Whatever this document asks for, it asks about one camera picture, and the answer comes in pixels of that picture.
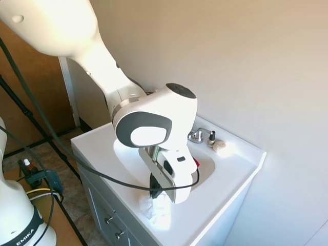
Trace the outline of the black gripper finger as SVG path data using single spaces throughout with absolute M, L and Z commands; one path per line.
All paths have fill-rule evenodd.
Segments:
M 150 197 L 156 199 L 162 192 L 162 187 L 153 175 L 150 175 Z

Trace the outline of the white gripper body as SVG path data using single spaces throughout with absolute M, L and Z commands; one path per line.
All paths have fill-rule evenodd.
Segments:
M 184 202 L 190 193 L 192 185 L 192 155 L 188 147 L 182 149 L 164 150 L 158 147 L 140 148 L 140 157 L 175 203 Z

